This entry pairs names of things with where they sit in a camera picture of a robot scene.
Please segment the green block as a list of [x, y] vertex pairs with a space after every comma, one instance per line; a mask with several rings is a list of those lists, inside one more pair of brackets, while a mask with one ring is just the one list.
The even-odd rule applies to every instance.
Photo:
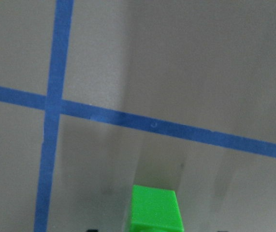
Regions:
[[175, 191], [134, 185], [128, 231], [183, 232]]

